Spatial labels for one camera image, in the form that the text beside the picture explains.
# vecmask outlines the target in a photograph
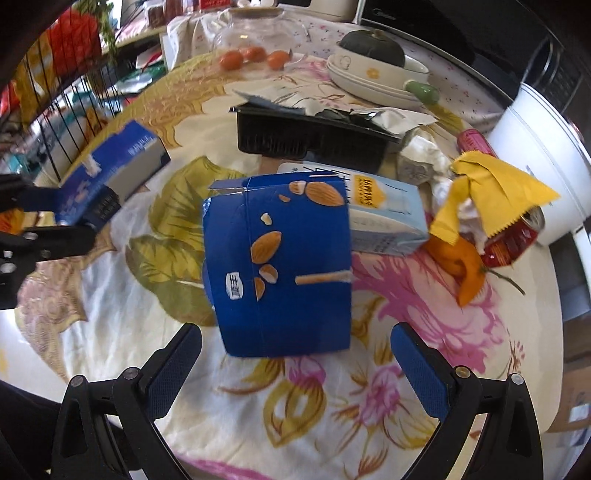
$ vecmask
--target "black plastic tray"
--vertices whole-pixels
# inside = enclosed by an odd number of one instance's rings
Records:
[[[230,111],[238,114],[238,148],[245,153],[286,160],[307,157],[377,173],[387,149],[396,152],[402,146],[402,137],[348,112],[339,111],[350,122],[279,112],[252,103],[234,106]]]

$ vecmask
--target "red bag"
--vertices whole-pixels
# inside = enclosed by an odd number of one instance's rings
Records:
[[[53,65],[59,77],[88,71],[101,56],[99,25],[95,17],[70,8],[49,29]]]
[[[14,87],[10,82],[2,91],[2,100],[0,102],[0,115],[8,112],[14,112],[18,109],[21,102],[18,101],[17,94],[14,93]]]

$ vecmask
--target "almond illustration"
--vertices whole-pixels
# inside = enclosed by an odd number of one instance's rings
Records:
[[[267,226],[269,226],[269,225],[272,225],[272,224],[273,224],[273,220],[271,220],[271,215],[269,215],[268,213],[263,213],[263,214],[261,215],[261,220],[262,220],[262,222],[263,222],[265,225],[267,225]]]
[[[290,192],[295,193],[296,195],[303,195],[306,189],[306,181],[299,180],[299,181],[292,181],[290,183]]]
[[[340,207],[345,199],[332,185],[323,181],[311,181],[306,186],[306,195],[312,202],[327,207]]]
[[[267,263],[281,243],[281,232],[274,231],[260,236],[251,246],[252,263],[262,265]]]
[[[267,283],[277,283],[277,269],[273,267],[273,265],[263,265],[259,270],[259,275],[263,277]]]
[[[265,293],[265,282],[263,282],[259,277],[255,277],[255,291],[256,300],[259,301],[262,295]]]
[[[338,272],[317,273],[310,275],[299,275],[295,278],[296,285],[314,285],[317,283],[342,282],[351,283],[353,274],[351,270],[341,270]]]

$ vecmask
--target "black appliance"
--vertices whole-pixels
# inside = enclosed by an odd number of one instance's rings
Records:
[[[480,80],[503,105],[524,80],[564,112],[582,81],[561,42],[517,0],[362,0],[356,22],[435,51]]]

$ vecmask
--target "blue gripper pad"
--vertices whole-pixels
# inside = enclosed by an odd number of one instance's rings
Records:
[[[392,328],[390,345],[427,415],[443,421],[455,387],[452,366],[439,351],[429,348],[408,323]]]
[[[168,345],[154,352],[142,367],[146,415],[151,421],[166,416],[201,353],[201,330],[186,323]]]

